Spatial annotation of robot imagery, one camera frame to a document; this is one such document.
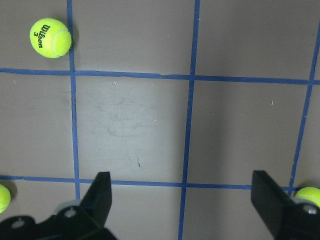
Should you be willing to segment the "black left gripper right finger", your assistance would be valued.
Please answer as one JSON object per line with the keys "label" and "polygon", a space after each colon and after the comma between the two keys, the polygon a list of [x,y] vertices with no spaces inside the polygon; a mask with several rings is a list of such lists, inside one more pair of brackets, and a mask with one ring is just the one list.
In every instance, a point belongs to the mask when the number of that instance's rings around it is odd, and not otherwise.
{"label": "black left gripper right finger", "polygon": [[264,170],[252,172],[250,199],[273,238],[279,239],[295,202]]}

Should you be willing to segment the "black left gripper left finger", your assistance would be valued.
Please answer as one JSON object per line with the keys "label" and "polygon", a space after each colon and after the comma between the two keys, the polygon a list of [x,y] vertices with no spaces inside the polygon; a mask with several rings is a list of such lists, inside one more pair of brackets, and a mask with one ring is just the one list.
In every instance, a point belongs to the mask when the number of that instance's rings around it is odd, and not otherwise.
{"label": "black left gripper left finger", "polygon": [[99,172],[80,202],[80,206],[98,224],[104,227],[111,209],[111,175]]}

